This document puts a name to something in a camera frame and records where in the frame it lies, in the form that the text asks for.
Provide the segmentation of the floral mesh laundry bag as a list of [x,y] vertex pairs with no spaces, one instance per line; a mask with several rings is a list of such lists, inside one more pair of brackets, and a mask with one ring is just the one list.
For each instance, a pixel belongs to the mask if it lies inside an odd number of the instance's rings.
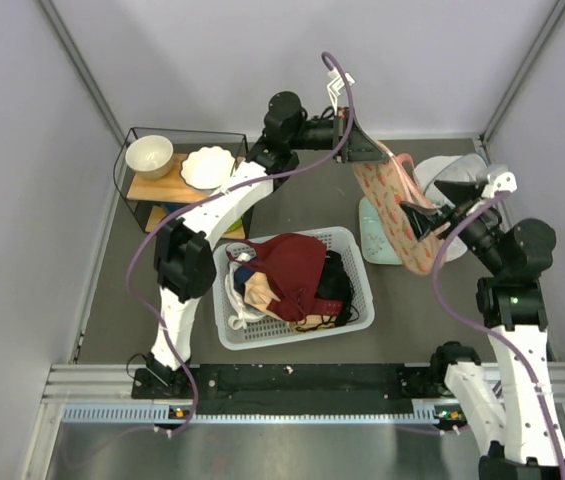
[[353,165],[353,172],[365,195],[379,216],[387,240],[402,265],[417,275],[428,275],[442,241],[435,234],[438,229],[423,240],[418,240],[406,214],[401,208],[403,202],[432,209],[410,172],[415,168],[408,154],[388,153],[386,162],[367,162]]

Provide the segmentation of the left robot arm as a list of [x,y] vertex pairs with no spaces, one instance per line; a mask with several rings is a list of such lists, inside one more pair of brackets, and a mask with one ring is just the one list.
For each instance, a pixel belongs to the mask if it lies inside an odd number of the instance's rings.
[[195,312],[216,278],[213,250],[228,227],[256,203],[275,192],[289,177],[303,173],[300,150],[323,151],[340,163],[378,163],[386,149],[359,126],[353,106],[331,107],[310,117],[293,92],[268,102],[261,136],[229,180],[207,198],[170,214],[153,231],[154,268],[161,308],[159,330],[146,366],[154,384],[167,396],[188,387],[181,365],[191,356]]

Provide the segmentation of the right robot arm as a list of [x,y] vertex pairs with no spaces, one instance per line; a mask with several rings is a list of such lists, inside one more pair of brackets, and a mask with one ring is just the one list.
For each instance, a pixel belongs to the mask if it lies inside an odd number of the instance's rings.
[[436,235],[443,241],[432,268],[436,294],[446,250],[456,238],[488,270],[477,283],[481,321],[452,315],[488,336],[501,391],[486,381],[475,351],[453,342],[436,350],[429,384],[459,403],[480,451],[479,478],[565,479],[565,439],[549,376],[548,319],[539,284],[553,264],[555,231],[535,218],[502,230],[496,206],[517,188],[510,173],[436,186],[450,205],[400,207],[417,239]]

